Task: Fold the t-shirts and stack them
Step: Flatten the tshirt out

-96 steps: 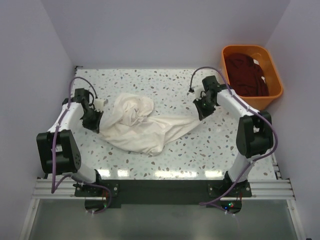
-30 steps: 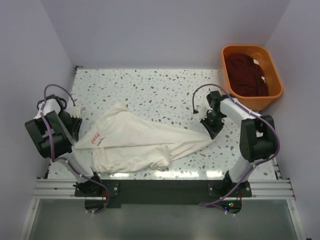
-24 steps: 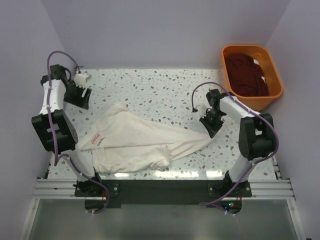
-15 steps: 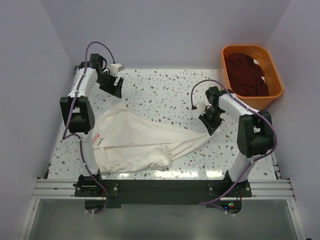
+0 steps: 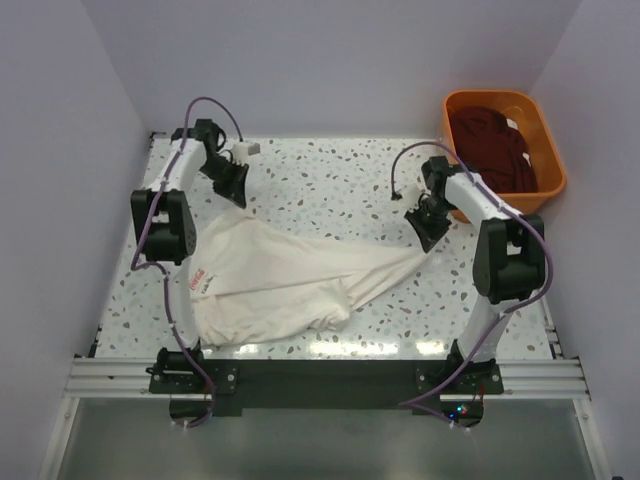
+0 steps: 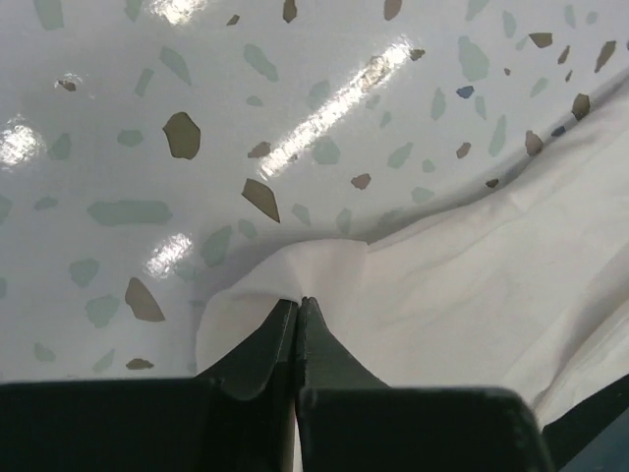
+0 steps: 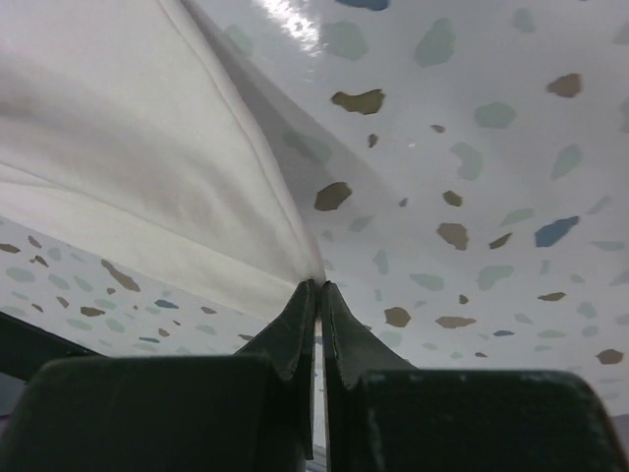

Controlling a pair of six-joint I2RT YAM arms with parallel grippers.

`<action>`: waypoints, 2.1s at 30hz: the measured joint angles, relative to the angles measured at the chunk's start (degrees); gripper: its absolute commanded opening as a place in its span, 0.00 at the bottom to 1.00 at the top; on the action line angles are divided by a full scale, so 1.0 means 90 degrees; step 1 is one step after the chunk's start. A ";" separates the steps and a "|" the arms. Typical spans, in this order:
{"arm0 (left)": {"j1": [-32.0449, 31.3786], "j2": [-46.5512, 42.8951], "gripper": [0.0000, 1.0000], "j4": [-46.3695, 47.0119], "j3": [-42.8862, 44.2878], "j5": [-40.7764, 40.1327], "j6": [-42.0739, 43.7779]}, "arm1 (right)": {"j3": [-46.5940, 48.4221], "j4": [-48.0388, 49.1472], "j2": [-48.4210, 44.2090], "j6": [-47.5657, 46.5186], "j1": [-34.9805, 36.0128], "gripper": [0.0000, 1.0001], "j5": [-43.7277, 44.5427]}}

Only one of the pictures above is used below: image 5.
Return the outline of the white t shirt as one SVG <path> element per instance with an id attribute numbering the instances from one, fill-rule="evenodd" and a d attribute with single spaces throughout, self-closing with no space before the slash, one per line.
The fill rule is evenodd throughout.
<path id="1" fill-rule="evenodd" d="M 233 207 L 199 234 L 189 279 L 195 324 L 215 346 L 339 331 L 426 258 L 418 248 L 295 236 Z"/>

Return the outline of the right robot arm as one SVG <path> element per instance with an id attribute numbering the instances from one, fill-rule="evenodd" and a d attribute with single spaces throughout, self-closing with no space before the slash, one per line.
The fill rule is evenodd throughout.
<path id="1" fill-rule="evenodd" d="M 443 156 L 421 167 L 428 191 L 416 198 L 405 219 L 428 253 L 447 234 L 448 214 L 459 210 L 477 230 L 472 280 L 477 298 L 463 333 L 456 339 L 434 387 L 444 391 L 462 376 L 491 373 L 497 347 L 513 314 L 534 302 L 548 279 L 544 222 L 504 204 L 481 176 L 452 165 Z"/>

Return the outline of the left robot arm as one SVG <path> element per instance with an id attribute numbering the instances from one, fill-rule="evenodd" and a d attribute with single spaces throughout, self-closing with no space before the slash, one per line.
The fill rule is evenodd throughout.
<path id="1" fill-rule="evenodd" d="M 130 207 L 136 250 L 131 269 L 156 268 L 162 276 L 162 307 L 168 324 L 169 343 L 157 364 L 148 370 L 160 380 L 168 372 L 207 374 L 190 300 L 190 262 L 197 245 L 197 228 L 187 193 L 201 173 L 212 181 L 213 192 L 244 209 L 249 172 L 246 159 L 258 152 L 244 141 L 225 147 L 226 133 L 210 119 L 198 119 L 192 127 L 171 136 L 171 157 L 147 187 L 131 193 Z"/>

